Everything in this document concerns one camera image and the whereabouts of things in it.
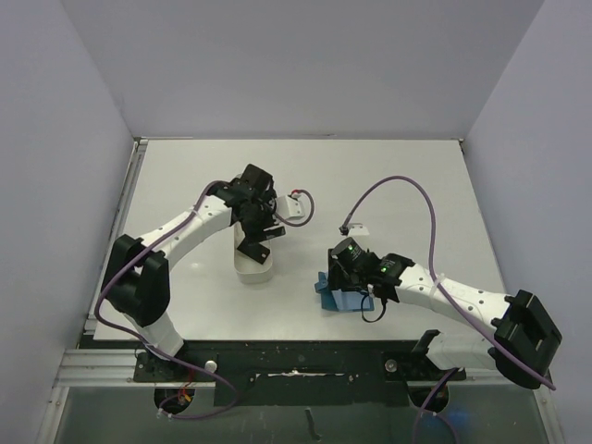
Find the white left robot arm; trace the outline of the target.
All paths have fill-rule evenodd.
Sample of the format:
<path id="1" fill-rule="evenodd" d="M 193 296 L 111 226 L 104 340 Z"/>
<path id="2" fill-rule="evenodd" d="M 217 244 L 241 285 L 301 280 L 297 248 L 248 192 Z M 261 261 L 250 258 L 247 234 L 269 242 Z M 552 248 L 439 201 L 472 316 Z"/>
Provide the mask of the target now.
<path id="1" fill-rule="evenodd" d="M 277 197 L 272 175 L 248 165 L 230 181 L 207 184 L 196 203 L 159 228 L 114 241 L 99 299 L 130 321 L 127 333 L 157 355 L 155 369 L 166 379 L 181 378 L 189 365 L 181 351 L 184 340 L 167 314 L 170 271 L 198 245 L 232 226 L 243 234 L 236 252 L 268 268 L 269 241 L 286 233 L 275 218 Z"/>

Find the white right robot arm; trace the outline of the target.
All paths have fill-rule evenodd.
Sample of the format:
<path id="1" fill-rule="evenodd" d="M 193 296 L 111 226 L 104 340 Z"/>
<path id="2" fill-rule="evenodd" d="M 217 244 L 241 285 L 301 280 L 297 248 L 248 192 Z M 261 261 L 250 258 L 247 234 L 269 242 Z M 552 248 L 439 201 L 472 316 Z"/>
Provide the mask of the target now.
<path id="1" fill-rule="evenodd" d="M 562 335 L 539 298 L 479 290 L 438 276 L 413 260 L 378 257 L 346 238 L 327 253 L 333 290 L 356 291 L 381 301 L 415 305 L 472 327 L 478 338 L 438 333 L 412 355 L 424 378 L 442 370 L 494 369 L 525 389 L 551 388 L 550 364 Z"/>

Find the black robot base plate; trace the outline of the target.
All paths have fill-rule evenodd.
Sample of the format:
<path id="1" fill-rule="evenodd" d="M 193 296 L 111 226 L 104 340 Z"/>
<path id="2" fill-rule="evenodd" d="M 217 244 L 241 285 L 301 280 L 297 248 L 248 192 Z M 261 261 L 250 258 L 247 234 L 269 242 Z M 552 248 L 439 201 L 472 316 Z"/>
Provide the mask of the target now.
<path id="1" fill-rule="evenodd" d="M 221 380 L 169 363 L 148 351 L 136 357 L 137 383 L 212 383 L 214 405 L 406 407 L 412 383 L 433 387 L 444 371 L 432 364 L 423 339 L 354 341 L 196 341 L 181 360 L 216 364 Z"/>

